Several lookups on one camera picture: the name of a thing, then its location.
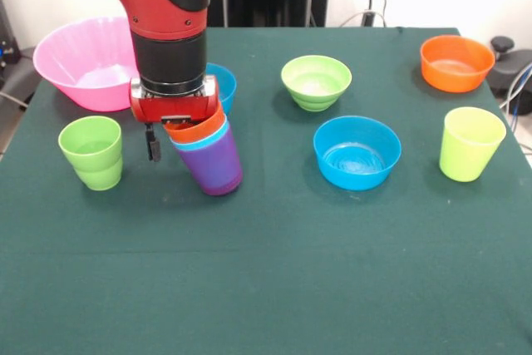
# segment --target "bowl rim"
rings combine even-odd
[[[287,83],[287,80],[285,79],[285,72],[286,72],[287,68],[290,66],[290,64],[292,64],[295,61],[304,59],[304,58],[322,58],[322,59],[327,59],[327,60],[333,60],[342,69],[344,69],[345,71],[348,72],[349,80],[348,80],[347,84],[342,89],[339,89],[337,91],[333,91],[331,93],[328,93],[327,95],[307,95],[307,94],[302,93],[301,91],[298,91],[298,90],[294,89],[292,86],[290,86]],[[351,72],[351,69],[344,62],[341,62],[337,58],[330,57],[330,56],[324,56],[324,55],[321,55],[321,54],[307,54],[307,55],[304,55],[304,56],[295,57],[292,60],[288,61],[286,64],[284,64],[283,69],[281,70],[281,80],[283,81],[284,85],[290,91],[294,91],[295,93],[298,93],[298,94],[301,94],[301,95],[304,95],[304,96],[310,96],[310,97],[325,97],[325,96],[333,96],[333,95],[342,95],[349,88],[349,86],[352,83],[352,72]]]
[[[52,85],[58,85],[58,86],[61,86],[61,87],[64,87],[64,88],[67,88],[67,89],[76,89],[78,91],[94,91],[94,90],[98,90],[98,89],[108,89],[110,87],[117,87],[117,86],[121,86],[121,85],[125,85],[126,83],[129,83],[131,81],[131,78],[134,78],[135,76],[132,76],[129,80],[127,81],[121,81],[119,83],[116,83],[114,85],[102,85],[102,86],[91,86],[91,87],[79,87],[79,86],[75,86],[75,85],[72,85],[71,83],[64,83],[64,82],[59,82],[55,79],[51,79],[49,77],[49,74],[45,74],[41,68],[39,68],[39,66],[37,65],[37,58],[39,57],[39,53],[42,51],[42,46],[44,45],[45,42],[47,42],[49,39],[51,39],[52,37],[56,36],[59,32],[69,28],[69,27],[74,27],[74,26],[77,26],[77,25],[82,25],[86,22],[90,22],[90,21],[98,21],[98,20],[104,20],[106,22],[126,22],[129,24],[129,20],[127,17],[125,16],[99,16],[99,17],[89,17],[89,18],[80,18],[74,22],[70,22],[68,24],[65,24],[65,25],[62,25],[56,29],[54,29],[53,31],[51,31],[50,33],[48,33],[38,44],[37,46],[35,47],[35,51],[33,52],[33,66],[35,67],[36,71],[39,73],[40,76],[42,76],[44,79],[46,79],[47,81],[49,81]]]
[[[371,176],[371,175],[378,175],[378,174],[381,174],[383,172],[388,172],[389,170],[392,170],[394,166],[396,166],[397,162],[399,162],[399,160],[401,159],[401,156],[402,156],[402,143],[401,143],[401,139],[399,139],[399,136],[397,135],[397,133],[388,125],[386,125],[385,123],[383,122],[380,122],[378,120],[375,120],[373,118],[370,118],[368,116],[338,116],[336,118],[332,118],[331,120],[328,120],[328,121],[325,121],[323,122],[317,129],[316,129],[316,132],[314,133],[314,137],[313,137],[313,146],[314,146],[314,153],[316,154],[316,157],[318,158],[318,160],[323,160],[323,158],[320,156],[320,154],[318,153],[318,148],[316,147],[316,138],[318,137],[318,133],[319,131],[326,125],[334,122],[334,121],[337,121],[337,120],[366,120],[366,121],[370,121],[370,122],[374,122],[376,123],[377,125],[383,127],[386,131],[389,131],[392,133],[392,136],[395,137],[395,139],[397,140],[397,144],[399,145],[399,151],[397,152],[397,155],[395,157],[395,160],[390,163],[389,166],[387,166],[386,168],[382,169],[382,170],[379,170],[377,172],[367,172],[367,173],[352,173],[352,172],[346,172],[345,170],[341,170],[340,168],[337,168],[336,166],[334,165],[330,165],[329,163],[326,163],[329,167],[333,168],[334,170],[339,170],[341,171],[342,173],[344,174],[347,174],[347,175],[351,175],[351,176]]]
[[[480,47],[483,47],[485,50],[488,51],[488,53],[491,55],[491,62],[490,62],[490,66],[483,69],[483,70],[480,70],[480,71],[475,71],[475,72],[444,72],[446,74],[450,74],[450,75],[454,75],[454,76],[479,76],[479,75],[483,75],[483,74],[487,74],[491,68],[493,68],[493,66],[495,65],[495,54],[486,46],[484,45],[483,43],[480,43],[474,39],[471,39],[469,37],[463,37],[462,35],[451,35],[451,34],[446,34],[446,35],[437,35],[435,37],[429,37],[428,39],[426,39],[422,44],[421,44],[421,48],[420,48],[420,54],[421,54],[421,59],[422,61],[424,61],[427,65],[431,66],[432,65],[432,62],[429,62],[426,57],[425,57],[425,54],[424,54],[424,50],[425,50],[425,47],[426,45],[428,45],[429,43],[431,42],[434,42],[434,41],[437,41],[437,40],[440,40],[440,39],[445,39],[445,38],[449,38],[449,37],[452,37],[452,38],[458,38],[458,39],[461,39],[462,41],[464,42],[469,42],[469,43],[474,43]]]

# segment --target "floor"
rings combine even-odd
[[[506,120],[510,124],[512,116],[506,116]],[[532,167],[532,114],[527,116],[520,116],[517,120],[517,129],[515,130],[515,137],[521,145],[527,145],[529,149],[521,147],[521,150],[525,153],[530,167]]]
[[[13,118],[0,129],[0,160],[3,157],[3,153],[5,153],[9,147],[9,143],[17,131],[18,125],[20,124],[23,115],[24,113],[22,111],[15,113]]]

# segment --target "purple cup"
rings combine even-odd
[[[177,152],[207,195],[227,195],[242,182],[242,166],[231,127],[211,145]]]

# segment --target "yellow-green cup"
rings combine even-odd
[[[459,182],[477,179],[505,136],[504,122],[489,111],[475,107],[449,111],[441,143],[441,171]]]
[[[122,130],[106,116],[88,116],[62,130],[59,147],[81,181],[91,190],[118,185],[122,176]]]

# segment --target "plastic bowl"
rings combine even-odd
[[[314,135],[318,166],[325,179],[346,190],[379,186],[401,157],[401,142],[383,123],[364,116],[325,122]]]
[[[61,27],[39,43],[33,62],[44,79],[87,110],[130,106],[130,80],[138,72],[125,17],[90,18]]]
[[[351,84],[349,68],[325,56],[294,58],[281,71],[290,95],[306,111],[327,110]]]
[[[207,63],[207,75],[216,76],[219,86],[219,99],[222,102],[224,113],[229,115],[229,112],[233,107],[233,99],[237,87],[236,78],[234,77],[233,72],[218,64],[209,62]]]
[[[441,91],[473,91],[494,65],[493,52],[466,37],[442,35],[421,46],[421,74]]]

